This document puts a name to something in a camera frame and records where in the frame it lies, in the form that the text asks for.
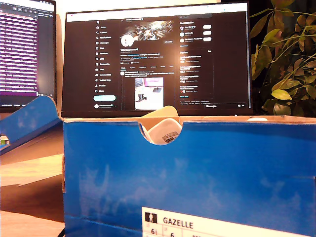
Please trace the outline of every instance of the desk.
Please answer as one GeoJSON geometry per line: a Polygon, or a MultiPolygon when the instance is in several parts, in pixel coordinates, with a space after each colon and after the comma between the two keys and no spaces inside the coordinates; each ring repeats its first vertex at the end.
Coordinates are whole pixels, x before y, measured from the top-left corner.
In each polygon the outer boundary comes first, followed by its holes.
{"type": "Polygon", "coordinates": [[[2,155],[1,237],[56,237],[64,228],[62,127],[2,155]]]}

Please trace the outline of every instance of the blue shoe box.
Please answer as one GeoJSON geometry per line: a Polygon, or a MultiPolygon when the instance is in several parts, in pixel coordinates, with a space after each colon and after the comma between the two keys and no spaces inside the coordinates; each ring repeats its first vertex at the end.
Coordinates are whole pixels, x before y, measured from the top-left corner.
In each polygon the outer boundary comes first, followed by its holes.
{"type": "Polygon", "coordinates": [[[164,146],[137,122],[65,122],[66,236],[315,236],[316,120],[271,119],[180,117],[164,146]]]}

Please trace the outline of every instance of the computer monitor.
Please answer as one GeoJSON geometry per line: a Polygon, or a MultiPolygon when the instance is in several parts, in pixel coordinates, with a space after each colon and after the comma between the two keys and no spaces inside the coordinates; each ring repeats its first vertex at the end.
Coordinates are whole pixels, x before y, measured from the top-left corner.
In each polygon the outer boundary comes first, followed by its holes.
{"type": "Polygon", "coordinates": [[[56,100],[56,3],[0,0],[0,112],[56,100]]]}
{"type": "Polygon", "coordinates": [[[66,13],[61,115],[249,115],[250,73],[246,2],[66,13]]]}

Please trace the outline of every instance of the white label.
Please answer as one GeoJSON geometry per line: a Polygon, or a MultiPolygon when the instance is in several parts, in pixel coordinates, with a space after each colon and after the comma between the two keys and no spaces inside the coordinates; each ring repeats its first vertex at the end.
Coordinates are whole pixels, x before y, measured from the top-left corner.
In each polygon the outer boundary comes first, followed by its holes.
{"type": "Polygon", "coordinates": [[[305,237],[254,226],[142,207],[143,237],[305,237]]]}

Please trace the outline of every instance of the wall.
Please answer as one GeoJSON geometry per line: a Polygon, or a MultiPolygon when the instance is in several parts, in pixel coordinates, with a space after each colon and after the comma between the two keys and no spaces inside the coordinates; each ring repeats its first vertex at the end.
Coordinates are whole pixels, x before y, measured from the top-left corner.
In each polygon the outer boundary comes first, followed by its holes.
{"type": "Polygon", "coordinates": [[[57,6],[57,109],[61,111],[65,14],[73,11],[108,10],[220,2],[220,0],[56,0],[57,6]]]}

